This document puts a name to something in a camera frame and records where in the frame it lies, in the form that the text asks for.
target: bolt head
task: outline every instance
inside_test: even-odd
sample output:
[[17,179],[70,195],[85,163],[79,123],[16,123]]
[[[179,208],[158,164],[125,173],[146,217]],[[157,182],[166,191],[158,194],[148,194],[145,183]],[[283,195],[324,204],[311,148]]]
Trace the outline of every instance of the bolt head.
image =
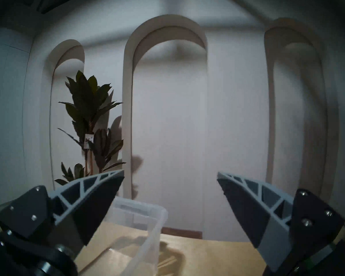
[[304,226],[312,226],[313,223],[310,219],[302,219],[302,223],[304,224]]
[[330,210],[325,210],[324,213],[326,214],[326,216],[330,217],[333,215],[333,212]]

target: table surface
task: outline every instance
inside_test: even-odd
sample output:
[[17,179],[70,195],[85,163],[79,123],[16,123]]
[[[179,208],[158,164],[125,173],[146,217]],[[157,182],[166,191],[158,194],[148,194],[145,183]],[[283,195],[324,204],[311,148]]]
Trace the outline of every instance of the table surface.
[[[118,270],[121,272],[130,260],[127,255],[135,255],[146,239],[146,233],[108,222],[101,223],[88,246],[75,260],[80,275],[110,275],[111,265],[117,275]],[[99,256],[110,247],[115,251],[112,263],[110,257]],[[198,240],[167,234],[160,237],[159,276],[260,276],[265,267],[261,255],[249,242]]]

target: plant label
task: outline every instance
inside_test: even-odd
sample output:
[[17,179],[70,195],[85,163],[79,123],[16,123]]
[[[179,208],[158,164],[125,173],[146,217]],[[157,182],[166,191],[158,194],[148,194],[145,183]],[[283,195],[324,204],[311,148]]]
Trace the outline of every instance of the plant label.
[[90,142],[93,142],[93,137],[94,137],[94,134],[85,134],[84,135],[84,149],[89,149],[88,140]]

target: plant leaf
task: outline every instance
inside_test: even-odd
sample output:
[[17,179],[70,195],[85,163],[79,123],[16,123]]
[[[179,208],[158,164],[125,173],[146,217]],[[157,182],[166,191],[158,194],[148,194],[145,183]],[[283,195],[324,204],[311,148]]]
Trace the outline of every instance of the plant leaf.
[[123,144],[124,144],[124,140],[116,140],[115,142],[113,142],[113,144],[111,145],[112,150],[106,156],[108,162],[110,161],[111,157],[123,147]]
[[81,77],[81,76],[84,76],[84,74],[83,74],[82,71],[78,70],[77,75],[75,76],[75,80],[78,82],[79,81],[79,77]]
[[85,126],[84,123],[84,119],[82,119],[82,121],[72,121],[73,127],[75,132],[77,133],[77,136],[79,137],[79,145],[82,147],[84,147],[84,138],[85,138],[85,134],[87,131],[87,128]]
[[89,82],[87,81],[86,77],[83,75],[82,72],[81,72],[81,75],[79,75],[79,77],[77,78],[77,83],[79,86],[79,96],[82,97],[82,100],[85,103],[87,103],[88,107],[92,110],[92,114],[91,114],[91,117],[92,117],[94,113],[97,111],[98,107],[95,104],[95,98],[94,98],[91,86],[89,85]]
[[92,93],[96,94],[97,92],[97,79],[95,76],[91,76],[88,78],[89,86],[91,87]]
[[67,179],[68,180],[68,182],[71,182],[71,181],[73,181],[74,180],[74,178],[72,178],[71,176],[68,176],[68,175],[63,175],[63,177],[65,178],[65,179]]
[[68,115],[75,121],[81,120],[83,117],[81,113],[76,109],[74,104],[66,103],[66,102],[59,102],[61,104],[65,105],[65,108],[67,109]]
[[114,90],[112,90],[111,94],[109,95],[110,101],[113,99],[113,94],[114,94]]
[[110,145],[111,145],[111,128],[108,128],[106,143],[105,143],[105,147],[104,147],[103,152],[102,152],[103,155],[107,155],[109,153]]
[[64,175],[67,175],[67,170],[65,169],[65,166],[63,163],[61,163],[61,171],[64,173]]
[[88,145],[94,155],[94,160],[96,161],[97,167],[99,170],[102,170],[103,167],[106,165],[105,157],[101,155],[100,152],[97,151],[97,147],[94,143],[88,140]]
[[74,166],[74,179],[80,178],[80,173],[81,173],[82,168],[83,168],[83,166],[80,163],[77,163]]
[[79,87],[77,82],[75,82],[72,78],[67,77],[68,81],[69,81],[69,91],[72,95],[79,93]]
[[61,130],[64,133],[66,133],[72,140],[74,140],[79,146],[81,146],[83,148],[82,144],[78,140],[76,140],[73,136],[71,136],[66,131],[62,130],[61,128],[58,128],[58,129]]
[[94,102],[97,108],[99,108],[105,102],[106,98],[109,96],[108,92],[110,89],[110,84],[105,84],[97,90],[96,95],[94,97]]
[[82,167],[81,171],[79,172],[79,178],[84,177],[84,167]]
[[116,167],[118,165],[121,165],[121,164],[126,164],[126,162],[117,162],[117,163],[114,163],[113,165],[107,167],[106,169],[104,169],[102,172],[105,172],[106,170],[110,169],[110,168],[113,168],[113,167]]
[[65,85],[67,86],[67,88],[69,89],[70,91],[70,84],[68,82],[65,82]]
[[70,167],[68,168],[68,176],[72,178],[71,181],[74,180],[74,176],[73,176],[73,173],[72,173],[72,170],[70,169]]
[[60,185],[66,185],[68,183],[63,179],[56,179],[55,182],[59,183]]
[[74,105],[82,115],[82,117],[84,117],[87,121],[90,120],[93,117],[95,111],[92,109],[92,106],[89,105],[89,101],[85,101],[82,96],[78,94],[74,94],[72,97]]
[[112,108],[116,107],[119,104],[122,104],[122,103],[111,102],[111,103],[107,104],[106,107],[99,109],[92,119],[92,122],[91,122],[92,126],[94,127],[94,125],[96,124],[96,122],[98,121],[98,119],[100,118],[101,115],[103,115],[104,113],[106,113],[107,111],[111,110]]

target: clear plastic container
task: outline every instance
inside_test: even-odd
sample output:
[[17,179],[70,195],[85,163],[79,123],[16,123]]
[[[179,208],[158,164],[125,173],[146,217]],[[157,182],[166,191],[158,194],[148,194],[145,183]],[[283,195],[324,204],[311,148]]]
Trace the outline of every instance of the clear plastic container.
[[166,220],[163,207],[115,197],[76,259],[80,275],[156,275],[160,234]]

